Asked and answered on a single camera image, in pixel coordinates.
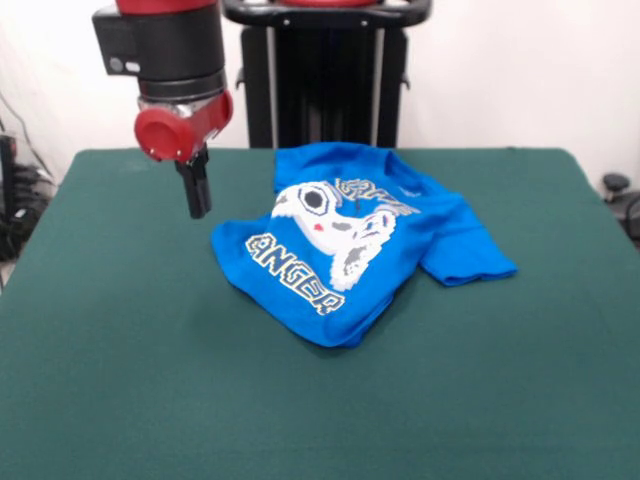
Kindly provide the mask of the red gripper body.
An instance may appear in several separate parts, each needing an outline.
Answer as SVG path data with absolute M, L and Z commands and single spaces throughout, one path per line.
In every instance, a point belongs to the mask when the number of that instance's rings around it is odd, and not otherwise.
M 233 100 L 224 90 L 189 103 L 138 99 L 134 134 L 141 150 L 156 161 L 188 163 L 208 140 L 224 130 L 233 115 Z

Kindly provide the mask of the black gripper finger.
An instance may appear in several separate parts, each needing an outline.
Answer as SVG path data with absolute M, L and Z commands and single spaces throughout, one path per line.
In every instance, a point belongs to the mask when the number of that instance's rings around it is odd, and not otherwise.
M 212 207 L 209 181 L 207 176 L 207 164 L 209 154 L 206 146 L 203 146 L 195 156 L 192 163 L 192 173 L 194 176 L 194 190 L 196 194 L 196 213 L 207 214 Z
M 197 214 L 195 211 L 196 194 L 194 190 L 194 176 L 192 173 L 192 165 L 176 162 L 175 168 L 183 181 L 190 216 L 193 219 L 203 218 L 206 214 Z

